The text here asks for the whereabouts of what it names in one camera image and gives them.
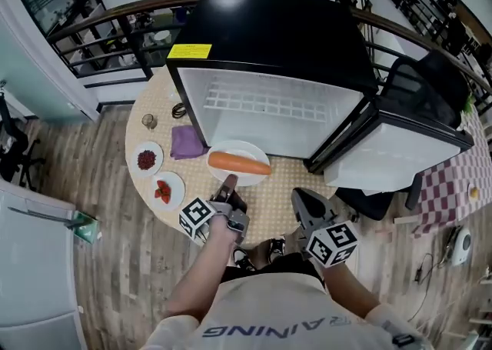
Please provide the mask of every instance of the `plate with strawberries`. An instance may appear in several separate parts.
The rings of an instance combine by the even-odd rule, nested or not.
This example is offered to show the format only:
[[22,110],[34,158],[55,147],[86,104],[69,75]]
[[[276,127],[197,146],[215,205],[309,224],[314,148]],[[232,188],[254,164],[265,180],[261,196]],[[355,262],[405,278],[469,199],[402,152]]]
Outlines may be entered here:
[[174,172],[159,172],[151,180],[150,196],[154,208],[161,211],[174,211],[185,198],[185,183]]

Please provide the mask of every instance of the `carrot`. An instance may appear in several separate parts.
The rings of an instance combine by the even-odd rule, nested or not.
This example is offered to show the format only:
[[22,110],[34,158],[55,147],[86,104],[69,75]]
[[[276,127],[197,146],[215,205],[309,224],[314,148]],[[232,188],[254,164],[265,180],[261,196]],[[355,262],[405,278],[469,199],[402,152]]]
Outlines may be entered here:
[[212,152],[208,156],[208,164],[211,167],[227,169],[229,171],[245,172],[248,174],[270,175],[271,168],[263,162],[257,162],[250,158],[230,155],[225,152]]

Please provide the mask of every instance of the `purple napkin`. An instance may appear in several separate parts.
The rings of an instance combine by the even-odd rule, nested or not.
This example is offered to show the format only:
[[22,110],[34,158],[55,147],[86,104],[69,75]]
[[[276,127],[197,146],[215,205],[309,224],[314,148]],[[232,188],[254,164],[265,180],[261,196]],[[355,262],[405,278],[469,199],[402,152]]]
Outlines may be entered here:
[[179,125],[171,130],[171,157],[174,160],[195,158],[207,153],[192,125]]

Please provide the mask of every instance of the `shoe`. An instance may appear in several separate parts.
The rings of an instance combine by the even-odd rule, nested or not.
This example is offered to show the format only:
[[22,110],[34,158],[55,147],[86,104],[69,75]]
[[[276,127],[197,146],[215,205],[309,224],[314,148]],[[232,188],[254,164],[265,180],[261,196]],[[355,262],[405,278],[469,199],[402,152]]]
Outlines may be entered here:
[[270,239],[270,250],[268,251],[268,264],[275,260],[273,255],[282,256],[285,253],[285,237],[282,235],[278,238]]
[[232,257],[238,268],[246,269],[247,271],[256,271],[256,267],[242,248],[235,248],[232,252]]

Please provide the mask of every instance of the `black cable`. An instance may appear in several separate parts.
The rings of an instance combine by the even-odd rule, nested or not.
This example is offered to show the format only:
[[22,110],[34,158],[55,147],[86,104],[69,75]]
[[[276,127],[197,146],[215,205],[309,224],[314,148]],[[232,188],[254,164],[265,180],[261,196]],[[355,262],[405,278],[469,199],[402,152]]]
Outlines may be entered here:
[[422,267],[424,266],[425,258],[428,255],[430,256],[430,269],[427,272],[427,274],[425,274],[425,276],[423,278],[419,278],[419,281],[418,281],[418,285],[421,285],[422,283],[424,283],[424,280],[426,279],[426,277],[427,276],[429,277],[429,280],[427,280],[427,287],[425,289],[424,299],[422,299],[421,306],[415,312],[415,314],[410,318],[410,320],[408,320],[408,322],[411,322],[415,318],[415,316],[418,315],[418,312],[420,312],[421,309],[424,307],[425,299],[427,298],[427,294],[429,293],[429,288],[431,286],[432,271],[434,270],[434,268],[436,266],[438,266],[440,264],[440,262],[434,264],[434,256],[431,253],[425,253],[424,258],[422,258],[421,266],[420,266],[420,268],[417,271],[422,271]]
[[171,115],[175,119],[180,119],[186,115],[186,108],[182,102],[172,107]]

